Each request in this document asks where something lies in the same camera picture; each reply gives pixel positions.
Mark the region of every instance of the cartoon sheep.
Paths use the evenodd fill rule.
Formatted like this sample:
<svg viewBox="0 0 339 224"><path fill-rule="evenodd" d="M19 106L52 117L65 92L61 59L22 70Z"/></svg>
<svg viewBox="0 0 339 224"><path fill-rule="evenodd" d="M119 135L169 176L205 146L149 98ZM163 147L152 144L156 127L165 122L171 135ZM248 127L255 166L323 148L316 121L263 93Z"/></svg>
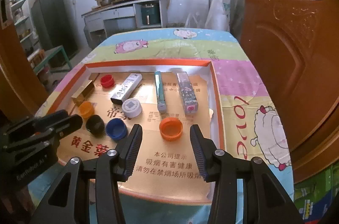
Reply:
<svg viewBox="0 0 339 224"><path fill-rule="evenodd" d="M259 144L268 162L283 171L291 165L289 148L280 117L272 106L260 106L255 114L254 132L251 145Z"/></svg>
<svg viewBox="0 0 339 224"><path fill-rule="evenodd" d="M128 40L116 44L114 53L127 53L141 48L148 48L148 42L145 40Z"/></svg>
<svg viewBox="0 0 339 224"><path fill-rule="evenodd" d="M194 31L190 31L190 30L178 30L178 29L174 31L174 34L177 37L182 37L184 39L193 38L193 37L196 37L198 35Z"/></svg>

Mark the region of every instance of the carved door panel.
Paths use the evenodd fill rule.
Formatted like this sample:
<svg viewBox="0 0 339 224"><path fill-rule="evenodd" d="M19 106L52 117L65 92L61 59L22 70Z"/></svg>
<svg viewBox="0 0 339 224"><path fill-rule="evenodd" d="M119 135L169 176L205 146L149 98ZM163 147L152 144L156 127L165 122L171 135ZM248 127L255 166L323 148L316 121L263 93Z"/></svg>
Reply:
<svg viewBox="0 0 339 224"><path fill-rule="evenodd" d="M290 150L339 97L338 0L245 0L241 46L280 115Z"/></svg>

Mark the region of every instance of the refrigerator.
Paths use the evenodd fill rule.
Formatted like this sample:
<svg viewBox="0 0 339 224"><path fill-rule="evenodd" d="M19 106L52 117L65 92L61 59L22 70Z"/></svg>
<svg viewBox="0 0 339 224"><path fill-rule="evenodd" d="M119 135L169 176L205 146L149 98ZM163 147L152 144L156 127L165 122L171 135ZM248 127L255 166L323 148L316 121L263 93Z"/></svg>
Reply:
<svg viewBox="0 0 339 224"><path fill-rule="evenodd" d="M68 58L72 58L77 44L72 34L63 0L36 0L31 8L34 26L39 36L41 48L45 51L63 45ZM50 60L52 68L65 64L59 52Z"/></svg>

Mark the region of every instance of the gold box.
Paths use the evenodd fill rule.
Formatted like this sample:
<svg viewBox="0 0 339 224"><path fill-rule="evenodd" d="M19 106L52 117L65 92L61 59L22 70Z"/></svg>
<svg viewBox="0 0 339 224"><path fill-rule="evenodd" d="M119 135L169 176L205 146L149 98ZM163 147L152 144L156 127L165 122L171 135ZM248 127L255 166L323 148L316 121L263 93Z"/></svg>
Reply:
<svg viewBox="0 0 339 224"><path fill-rule="evenodd" d="M85 98L94 91L94 82L86 80L81 87L72 95L72 100L76 106L80 106Z"/></svg>

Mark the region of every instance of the colorful tablecloth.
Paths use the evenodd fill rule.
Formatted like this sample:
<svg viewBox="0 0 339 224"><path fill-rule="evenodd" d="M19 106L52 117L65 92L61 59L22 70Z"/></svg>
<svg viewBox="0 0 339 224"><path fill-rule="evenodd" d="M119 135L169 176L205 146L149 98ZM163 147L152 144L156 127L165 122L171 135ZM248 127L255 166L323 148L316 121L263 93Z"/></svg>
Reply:
<svg viewBox="0 0 339 224"><path fill-rule="evenodd" d="M46 114L84 63L143 58L212 60L221 96L227 152L247 160L260 156L293 199L292 167L280 118L254 66L228 32L168 28L113 35L65 76L37 115ZM55 166L30 184L36 202L59 168ZM210 206L156 204L129 196L122 197L122 206L127 223L207 223L210 211ZM242 183L239 181L237 223L242 222L242 206Z"/></svg>

